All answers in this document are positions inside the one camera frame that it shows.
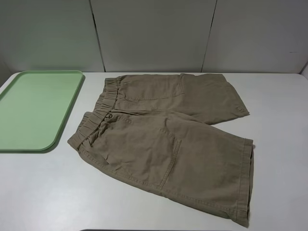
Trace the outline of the khaki shorts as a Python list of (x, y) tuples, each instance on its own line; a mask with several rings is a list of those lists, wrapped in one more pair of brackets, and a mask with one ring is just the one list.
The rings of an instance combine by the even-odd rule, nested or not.
[(221, 74), (107, 78), (68, 140), (102, 173), (246, 225), (253, 142), (215, 127), (248, 116)]

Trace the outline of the green plastic tray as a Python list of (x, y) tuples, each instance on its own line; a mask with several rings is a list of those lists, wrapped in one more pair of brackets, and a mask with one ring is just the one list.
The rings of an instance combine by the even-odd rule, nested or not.
[(80, 91), (80, 71), (24, 71), (0, 94), (0, 151), (43, 152), (57, 143)]

